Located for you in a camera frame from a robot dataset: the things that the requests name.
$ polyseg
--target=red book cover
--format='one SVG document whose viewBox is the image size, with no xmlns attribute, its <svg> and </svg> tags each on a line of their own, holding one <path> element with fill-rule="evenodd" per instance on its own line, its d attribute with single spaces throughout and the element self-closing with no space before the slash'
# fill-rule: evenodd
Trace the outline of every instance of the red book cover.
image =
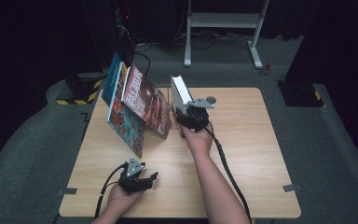
<svg viewBox="0 0 358 224">
<path fill-rule="evenodd" d="M 162 92 L 136 67 L 127 76 L 122 102 L 164 139 L 170 129 L 170 107 Z"/>
</svg>

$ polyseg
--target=black cable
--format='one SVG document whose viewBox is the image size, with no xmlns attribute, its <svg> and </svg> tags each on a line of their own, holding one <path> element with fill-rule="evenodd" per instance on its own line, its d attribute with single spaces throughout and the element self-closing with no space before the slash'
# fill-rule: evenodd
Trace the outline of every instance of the black cable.
<svg viewBox="0 0 358 224">
<path fill-rule="evenodd" d="M 126 163 L 121 164 L 120 166 L 118 166 L 118 168 L 116 168 L 116 170 L 114 170 L 114 171 L 112 172 L 112 174 L 110 174 L 109 177 L 107 177 L 106 182 L 104 183 L 103 188 L 101 189 L 101 194 L 100 194 L 100 198 L 98 199 L 98 203 L 97 203 L 97 208 L 96 208 L 96 210 L 95 210 L 94 219 L 97 218 L 97 217 L 100 215 L 101 204 L 102 204 L 102 202 L 103 202 L 104 193 L 105 193 L 105 191 L 106 191 L 106 188 L 111 185 L 111 184 L 108 184 L 108 183 L 109 183 L 109 180 L 112 178 L 112 176 L 113 176 L 119 169 L 124 168 L 125 165 L 126 165 Z"/>
<path fill-rule="evenodd" d="M 80 113 L 80 115 L 84 115 L 83 121 L 84 121 L 84 122 L 87 122 L 87 123 L 86 123 L 86 126 L 85 126 L 84 129 L 83 129 L 83 135 L 82 135 L 82 137 L 81 137 L 81 140 L 83 141 L 83 140 L 84 140 L 84 136 L 86 135 L 86 131 L 87 131 L 87 129 L 88 129 L 88 127 L 89 127 L 89 124 L 90 124 L 90 119 L 88 119 L 89 113 Z"/>
<path fill-rule="evenodd" d="M 145 77 L 147 77 L 147 73 L 149 72 L 149 68 L 150 68 L 150 59 L 146 55 L 141 54 L 141 53 L 133 53 L 133 55 L 144 56 L 147 59 L 147 61 L 149 62 L 149 65 L 147 66 L 147 69 L 146 69 L 146 72 L 145 72 Z"/>
<path fill-rule="evenodd" d="M 209 49 L 216 43 L 216 38 L 213 35 L 200 35 L 200 36 L 196 36 L 196 38 L 193 40 L 212 41 L 212 43 L 207 47 L 198 47 L 197 45 L 195 45 L 195 41 L 192 41 L 191 47 L 193 47 L 195 49 Z"/>
<path fill-rule="evenodd" d="M 59 217 L 60 217 L 60 213 L 57 214 L 57 216 L 54 218 L 54 220 L 53 220 L 53 222 L 51 222 L 51 224 L 56 224 Z"/>
<path fill-rule="evenodd" d="M 144 43 L 144 44 L 138 44 L 138 45 L 136 45 L 135 47 L 139 47 L 139 46 L 146 45 L 146 44 L 148 45 L 147 49 L 136 50 L 136 51 L 134 51 L 134 52 L 135 52 L 135 53 L 142 53 L 142 52 L 145 52 L 145 51 L 150 50 L 150 49 L 152 48 L 152 46 L 153 46 L 153 43 L 152 43 L 151 41 L 148 41 L 148 42 L 146 42 L 146 43 Z"/>
<path fill-rule="evenodd" d="M 220 155 L 220 160 L 222 161 L 223 163 L 223 166 L 225 167 L 225 170 L 226 170 L 226 173 L 228 175 L 228 178 L 230 179 L 231 183 L 232 183 L 232 186 L 234 187 L 234 189 L 237 191 L 238 195 L 240 196 L 241 200 L 242 200 L 242 203 L 243 203 L 243 206 L 245 207 L 245 211 L 246 211 L 246 214 L 248 215 L 248 218 L 250 220 L 250 222 L 252 223 L 252 219 L 251 219 L 251 213 L 249 211 L 249 206 L 248 206 L 248 203 L 246 202 L 246 199 L 245 197 L 243 196 L 240 188 L 238 187 L 237 185 L 237 182 L 235 182 L 235 179 L 234 177 L 232 176 L 231 174 L 231 171 L 229 170 L 228 168 L 228 164 L 227 164 L 227 161 L 226 161 L 226 156 L 225 156 L 225 153 L 223 151 L 223 148 L 222 148 L 222 145 L 219 143 L 219 140 L 217 140 L 217 138 L 214 136 L 214 133 L 209 131 L 206 127 L 203 127 L 210 135 L 211 137 L 213 138 L 214 140 L 214 143 L 216 144 L 216 147 L 217 147 L 217 150 L 219 152 L 219 155 Z"/>
<path fill-rule="evenodd" d="M 182 19 L 181 19 L 181 22 L 180 22 L 180 26 L 179 26 L 179 29 L 178 29 L 178 32 L 176 33 L 175 37 L 177 37 L 181 30 L 182 30 L 182 27 L 183 27 L 183 21 L 185 20 L 185 14 L 186 14 L 186 3 L 185 3 L 185 0 L 183 0 L 183 13 L 182 13 Z"/>
<path fill-rule="evenodd" d="M 235 44 L 240 43 L 243 41 L 247 41 L 250 38 L 249 35 L 238 35 L 238 36 L 218 36 L 216 38 L 217 43 L 228 43 L 228 44 Z"/>
</svg>

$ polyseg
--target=metal stand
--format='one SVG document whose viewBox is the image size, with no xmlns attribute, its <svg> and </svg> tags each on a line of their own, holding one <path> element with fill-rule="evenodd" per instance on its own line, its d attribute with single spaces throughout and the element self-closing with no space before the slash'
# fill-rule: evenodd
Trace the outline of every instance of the metal stand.
<svg viewBox="0 0 358 224">
<path fill-rule="evenodd" d="M 186 30 L 186 49 L 185 67 L 191 66 L 191 28 L 192 27 L 223 27 L 223 28 L 254 28 L 255 34 L 252 41 L 248 41 L 248 46 L 255 62 L 255 67 L 261 69 L 263 64 L 258 56 L 255 45 L 260 35 L 261 26 L 266 16 L 269 0 L 265 0 L 260 13 L 192 13 L 191 0 L 188 0 L 187 10 L 187 30 Z"/>
</svg>

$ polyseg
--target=gray carpet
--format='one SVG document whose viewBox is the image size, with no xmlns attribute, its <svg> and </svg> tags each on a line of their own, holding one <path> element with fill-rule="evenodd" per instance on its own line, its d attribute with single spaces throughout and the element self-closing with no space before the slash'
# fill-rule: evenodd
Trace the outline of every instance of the gray carpet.
<svg viewBox="0 0 358 224">
<path fill-rule="evenodd" d="M 327 90 L 315 85 L 326 107 L 287 107 L 277 85 L 277 80 L 284 80 L 300 43 L 301 39 L 259 39 L 257 50 L 262 62 L 272 68 L 268 76 L 255 69 L 244 41 L 193 48 L 191 68 L 183 67 L 184 47 L 153 45 L 149 49 L 145 45 L 136 50 L 149 57 L 147 76 L 156 84 L 169 83 L 170 75 L 181 74 L 190 87 L 261 90 L 289 175 L 302 188 L 296 194 L 301 217 L 276 219 L 275 223 L 358 223 L 358 150 Z M 193 44 L 205 47 L 211 42 Z M 133 62 L 143 71 L 148 66 L 141 55 L 135 55 Z M 87 127 L 85 119 L 93 109 L 93 105 L 56 105 L 62 85 L 63 81 L 48 90 L 48 104 L 24 122 L 0 153 L 0 223 L 92 221 L 91 217 L 58 216 L 62 200 L 59 191 L 69 181 Z M 201 220 L 123 219 L 120 223 L 198 222 Z"/>
</svg>

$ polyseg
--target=dark background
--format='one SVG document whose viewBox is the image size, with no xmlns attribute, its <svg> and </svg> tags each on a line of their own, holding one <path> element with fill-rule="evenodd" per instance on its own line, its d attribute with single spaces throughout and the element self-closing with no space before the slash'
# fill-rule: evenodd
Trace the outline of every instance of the dark background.
<svg viewBox="0 0 358 224">
<path fill-rule="evenodd" d="M 46 104 L 46 90 L 67 78 L 66 70 L 102 72 L 115 51 L 128 49 L 117 38 L 116 5 L 129 6 L 121 13 L 131 16 L 124 24 L 133 37 L 172 44 L 184 2 L 186 8 L 186 1 L 173 0 L 1 0 L 0 150 Z M 205 12 L 257 12 L 261 7 L 256 0 L 193 4 L 194 11 Z M 305 36 L 286 81 L 323 83 L 358 147 L 358 2 L 270 1 L 261 36 L 277 35 Z"/>
</svg>

